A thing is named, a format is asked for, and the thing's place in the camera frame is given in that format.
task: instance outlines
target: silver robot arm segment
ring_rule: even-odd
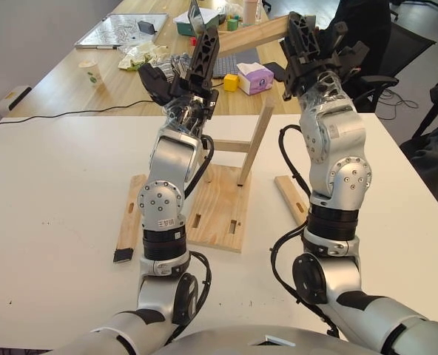
[[[300,100],[300,126],[311,159],[312,193],[302,236],[305,253],[293,264],[297,294],[316,305],[350,342],[381,354],[438,354],[438,322],[361,289],[355,230],[372,171],[364,154],[363,121],[340,78],[348,77],[365,51],[356,44],[339,55],[321,52],[306,21],[296,13],[290,13],[281,45],[289,78],[283,97]]]
[[[144,253],[140,258],[137,308],[116,314],[53,354],[152,354],[185,329],[206,299],[209,264],[202,254],[193,253],[206,266],[206,281],[198,297],[198,281],[186,272],[191,253],[186,246],[186,218],[181,209],[201,177],[195,170],[203,144],[209,142],[209,154],[198,172],[207,167],[214,152],[212,139],[202,132],[218,98],[211,83],[219,50],[217,29],[206,30],[198,42],[185,78],[176,73],[169,83],[163,72],[150,64],[139,69],[150,96],[164,107],[166,123],[158,132],[149,177],[138,195],[144,216]]]

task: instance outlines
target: whiteboard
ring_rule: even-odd
[[[166,13],[110,13],[77,41],[75,47],[112,47],[115,49],[124,44],[154,42],[167,19]],[[156,33],[149,35],[140,32],[137,25],[139,21],[153,24]]]

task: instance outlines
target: black cable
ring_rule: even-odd
[[[214,141],[211,137],[208,135],[203,135],[203,137],[206,141],[209,142],[209,154],[204,158],[204,162],[201,164],[199,169],[196,171],[195,176],[193,179],[191,179],[191,182],[189,183],[188,187],[184,190],[184,198],[188,198],[189,194],[191,194],[192,190],[196,187],[199,180],[203,176],[204,172],[206,171],[209,163],[211,162],[212,156],[214,155]]]
[[[203,281],[203,290],[201,291],[201,295],[199,296],[198,301],[196,302],[196,315],[197,315],[199,311],[202,309],[204,303],[206,302],[206,298],[209,294],[209,289],[211,288],[212,272],[209,266],[209,261],[207,260],[207,257],[204,254],[201,254],[198,251],[191,251],[190,253],[193,257],[195,257],[200,262],[202,262],[204,267],[206,268],[206,277],[205,280]],[[177,327],[173,332],[173,334],[171,335],[171,337],[166,341],[165,345],[168,345],[176,337],[178,337],[181,333],[183,333],[183,331],[186,329],[186,327],[189,324],[190,322],[186,325],[180,325],[179,327]]]
[[[285,244],[290,239],[293,239],[294,237],[297,237],[298,235],[302,234],[307,224],[308,221],[305,221],[305,223],[303,223],[301,226],[289,231],[288,233],[283,235],[279,240],[277,240],[272,248],[270,248],[270,252],[271,252],[270,263],[272,264],[272,272],[273,275],[275,276],[275,279],[277,279],[277,281],[288,291],[288,293],[291,294],[296,299],[297,304],[302,303],[305,307],[307,307],[307,309],[309,309],[311,312],[316,314],[319,318],[321,318],[321,320],[324,323],[326,323],[330,327],[330,329],[327,331],[328,335],[339,338],[339,329],[337,329],[337,326],[332,322],[332,320],[328,316],[326,316],[319,307],[305,302],[300,297],[300,295],[296,292],[296,290],[281,278],[280,274],[278,274],[277,271],[276,261],[280,248],[283,246],[283,244]]]
[[[107,107],[106,109],[83,109],[81,111],[63,112],[63,113],[60,113],[60,114],[54,115],[54,116],[37,115],[37,116],[32,116],[32,117],[29,117],[29,118],[25,118],[25,119],[23,119],[21,121],[0,122],[0,125],[2,125],[2,124],[22,124],[22,123],[27,122],[29,120],[32,120],[34,118],[58,118],[58,117],[65,116],[65,115],[74,115],[76,113],[99,113],[99,112],[106,112],[106,111],[109,111],[111,109],[128,109],[129,107],[132,107],[132,106],[134,106],[136,104],[140,104],[142,102],[153,102],[153,101],[151,101],[151,100],[139,100],[139,101],[136,101],[136,102],[134,102],[134,103],[132,103],[130,105],[127,105],[127,106],[112,106],[112,107]]]
[[[289,129],[296,129],[298,132],[301,132],[301,127],[297,124],[289,124],[286,127],[283,127],[280,130],[280,134],[278,135],[278,146],[280,147],[281,155],[283,156],[283,159],[285,159],[286,165],[290,168],[292,171],[292,177],[298,182],[298,185],[300,185],[300,188],[303,189],[303,191],[308,195],[308,198],[311,196],[311,190],[308,187],[308,184],[304,181],[304,179],[301,177],[300,173],[296,170],[294,167],[292,161],[286,154],[285,145],[283,143],[283,139],[285,138],[285,133]]]
[[[388,103],[388,102],[384,102],[384,101],[390,101],[393,100],[394,97],[397,96],[399,98],[399,100],[396,103]],[[419,109],[419,104],[415,101],[412,100],[405,100],[404,98],[402,98],[402,96],[390,89],[385,89],[382,93],[382,95],[380,96],[380,100],[379,100],[379,104],[382,105],[386,105],[386,106],[392,106],[394,108],[394,117],[392,118],[384,118],[384,117],[380,117],[378,116],[378,118],[382,121],[392,121],[395,118],[397,118],[397,107],[401,106],[401,105],[405,105],[407,107],[409,107],[410,109]]]

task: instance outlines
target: laptop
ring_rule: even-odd
[[[203,16],[201,15],[201,10],[196,0],[191,0],[188,11],[188,19],[197,36],[204,33],[206,25],[204,24]],[[214,79],[219,79],[224,78],[227,74],[237,75],[239,73],[237,64],[239,63],[260,63],[257,50],[252,48],[250,50],[244,50],[243,52],[216,59],[214,68],[212,70],[212,77]]]

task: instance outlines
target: keyboard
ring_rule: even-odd
[[[213,69],[213,78],[223,78],[226,74],[237,75],[239,70],[237,69],[237,56],[232,54],[226,57],[216,59]]]

